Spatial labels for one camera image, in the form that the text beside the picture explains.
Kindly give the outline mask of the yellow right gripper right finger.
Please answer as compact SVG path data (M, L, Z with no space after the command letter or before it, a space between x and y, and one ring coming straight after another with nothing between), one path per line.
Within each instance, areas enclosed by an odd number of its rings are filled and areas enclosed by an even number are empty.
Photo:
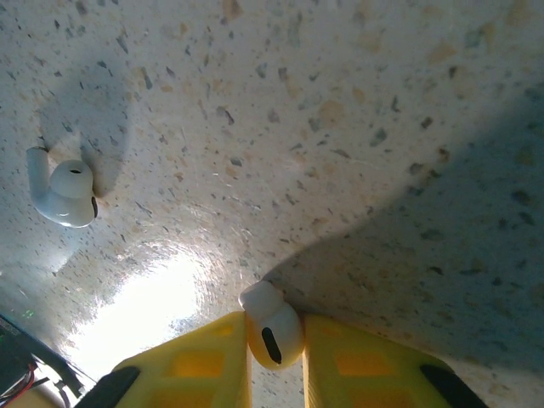
M304 316L307 407L485 407L443 361L330 317Z

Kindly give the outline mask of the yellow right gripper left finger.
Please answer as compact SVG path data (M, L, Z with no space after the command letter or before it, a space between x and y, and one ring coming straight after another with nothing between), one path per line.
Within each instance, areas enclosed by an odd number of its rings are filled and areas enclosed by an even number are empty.
M78 407L249 407L246 317L233 312L119 363Z

